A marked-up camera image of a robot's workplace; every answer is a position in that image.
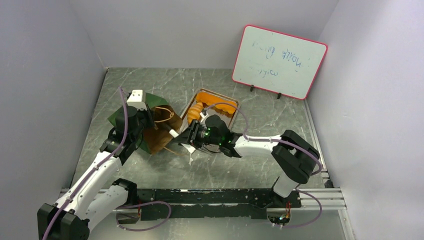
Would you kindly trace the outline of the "green paper bag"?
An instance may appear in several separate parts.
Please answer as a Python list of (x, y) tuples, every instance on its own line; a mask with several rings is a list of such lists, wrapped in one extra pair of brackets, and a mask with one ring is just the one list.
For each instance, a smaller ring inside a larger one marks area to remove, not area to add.
[(168, 124), (178, 132), (183, 121), (163, 97), (148, 92), (145, 92), (145, 96), (147, 108), (153, 110), (154, 113), (154, 126), (144, 129), (143, 132), (135, 132), (136, 110), (135, 107), (128, 106), (126, 103), (127, 113), (125, 113), (124, 107), (121, 106), (108, 117), (108, 121), (113, 126), (108, 136), (114, 145), (119, 145), (124, 137), (125, 124), (127, 124), (124, 146), (130, 147), (131, 150), (140, 149), (150, 155), (155, 155), (173, 139), (164, 124)]

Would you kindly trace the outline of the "metal tongs white handles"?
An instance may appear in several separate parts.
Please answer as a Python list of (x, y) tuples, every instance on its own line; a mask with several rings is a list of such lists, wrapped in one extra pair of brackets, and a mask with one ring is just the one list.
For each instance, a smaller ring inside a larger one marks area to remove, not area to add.
[[(179, 136), (179, 133), (166, 123), (164, 124), (164, 127), (168, 130), (168, 133), (176, 140), (176, 138)], [(187, 149), (190, 154), (193, 154), (196, 151), (196, 148), (191, 145), (184, 143), (180, 143), (180, 145)]]

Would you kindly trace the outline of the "braided fake bread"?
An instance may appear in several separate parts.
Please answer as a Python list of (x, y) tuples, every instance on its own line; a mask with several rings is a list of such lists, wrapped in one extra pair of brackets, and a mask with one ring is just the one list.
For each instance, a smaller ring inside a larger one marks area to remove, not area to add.
[(204, 104), (207, 106), (211, 106), (213, 104), (217, 104), (214, 106), (214, 108), (229, 114), (233, 115), (236, 112), (236, 108), (233, 106), (236, 106), (237, 103), (230, 100), (225, 100), (224, 98), (221, 98), (217, 95), (201, 91), (199, 92), (196, 97), (196, 107), (193, 107), (193, 109), (196, 109), (198, 113), (200, 113), (204, 109)]

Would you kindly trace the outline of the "fake croissant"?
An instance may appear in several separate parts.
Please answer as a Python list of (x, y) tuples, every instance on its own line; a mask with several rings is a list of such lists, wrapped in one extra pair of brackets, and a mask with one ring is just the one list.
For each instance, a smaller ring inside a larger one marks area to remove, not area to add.
[(199, 121), (201, 119), (201, 112), (204, 109), (202, 102), (197, 102), (190, 107), (187, 112), (187, 123), (190, 125), (193, 120)]

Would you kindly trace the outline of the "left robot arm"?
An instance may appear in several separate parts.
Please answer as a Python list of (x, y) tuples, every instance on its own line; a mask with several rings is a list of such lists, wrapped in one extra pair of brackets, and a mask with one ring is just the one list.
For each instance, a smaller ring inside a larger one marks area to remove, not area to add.
[(117, 110), (115, 127), (90, 167), (54, 204), (45, 203), (38, 210), (39, 239), (86, 240), (113, 210), (132, 208), (139, 202), (136, 183), (122, 178), (106, 192), (99, 192), (137, 149), (143, 130), (154, 125), (153, 115), (146, 104), (136, 107), (127, 103)]

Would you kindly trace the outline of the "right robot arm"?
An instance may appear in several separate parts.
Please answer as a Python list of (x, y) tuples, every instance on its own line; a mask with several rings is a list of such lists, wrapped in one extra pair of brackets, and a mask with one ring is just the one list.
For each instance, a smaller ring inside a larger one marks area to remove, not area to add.
[(275, 207), (287, 203), (296, 187), (306, 184), (323, 168), (319, 152), (296, 132), (286, 130), (275, 136), (248, 136), (229, 130), (217, 115), (208, 116), (204, 123), (193, 120), (174, 139), (197, 150), (206, 145), (217, 146), (229, 158), (273, 158), (282, 169), (269, 197)]

